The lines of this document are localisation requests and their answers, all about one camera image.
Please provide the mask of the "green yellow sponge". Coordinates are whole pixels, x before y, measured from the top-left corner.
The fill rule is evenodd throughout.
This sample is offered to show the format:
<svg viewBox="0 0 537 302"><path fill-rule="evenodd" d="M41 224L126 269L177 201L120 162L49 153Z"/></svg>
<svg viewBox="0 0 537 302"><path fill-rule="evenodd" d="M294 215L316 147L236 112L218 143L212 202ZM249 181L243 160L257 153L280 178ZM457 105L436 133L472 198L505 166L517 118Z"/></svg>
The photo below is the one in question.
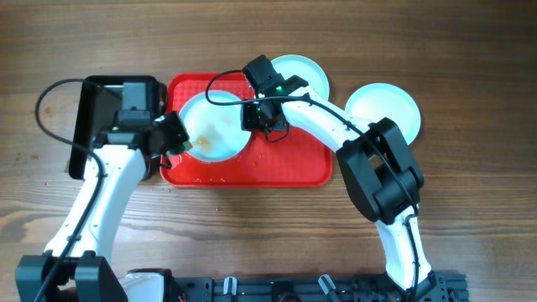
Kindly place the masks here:
<svg viewBox="0 0 537 302"><path fill-rule="evenodd" d="M169 155L178 155L188 152L192 148L192 144L189 141L179 143L168 151Z"/></svg>

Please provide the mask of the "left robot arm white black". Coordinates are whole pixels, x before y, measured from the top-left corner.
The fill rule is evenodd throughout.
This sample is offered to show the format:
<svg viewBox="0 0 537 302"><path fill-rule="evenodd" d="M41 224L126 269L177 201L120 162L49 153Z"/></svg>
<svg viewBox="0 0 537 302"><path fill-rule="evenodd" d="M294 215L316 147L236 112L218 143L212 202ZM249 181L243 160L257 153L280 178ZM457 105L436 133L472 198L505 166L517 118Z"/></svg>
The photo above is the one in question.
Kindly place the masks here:
<svg viewBox="0 0 537 302"><path fill-rule="evenodd" d="M15 273L22 301L176 301L181 288L167 268L134 269L118 278L109 258L126 205L150 161L185 151L189 136L175 113L122 128L136 143L105 143L86 162L84 184L65 223L40 256Z"/></svg>

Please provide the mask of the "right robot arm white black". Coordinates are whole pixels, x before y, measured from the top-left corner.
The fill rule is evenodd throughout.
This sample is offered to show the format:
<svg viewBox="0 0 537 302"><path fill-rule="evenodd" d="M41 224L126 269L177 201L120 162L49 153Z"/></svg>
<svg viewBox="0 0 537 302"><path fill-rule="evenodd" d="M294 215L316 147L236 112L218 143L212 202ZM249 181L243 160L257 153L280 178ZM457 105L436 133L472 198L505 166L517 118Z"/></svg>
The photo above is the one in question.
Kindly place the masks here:
<svg viewBox="0 0 537 302"><path fill-rule="evenodd" d="M254 98L245 103L245 128L272 132L281 122L333 151L352 204L378 229L394 286L408 300L430 291L432 267L418 226L425 177L409 147L420 129L412 97L397 86L373 83L340 108L296 75L250 75L247 81Z"/></svg>

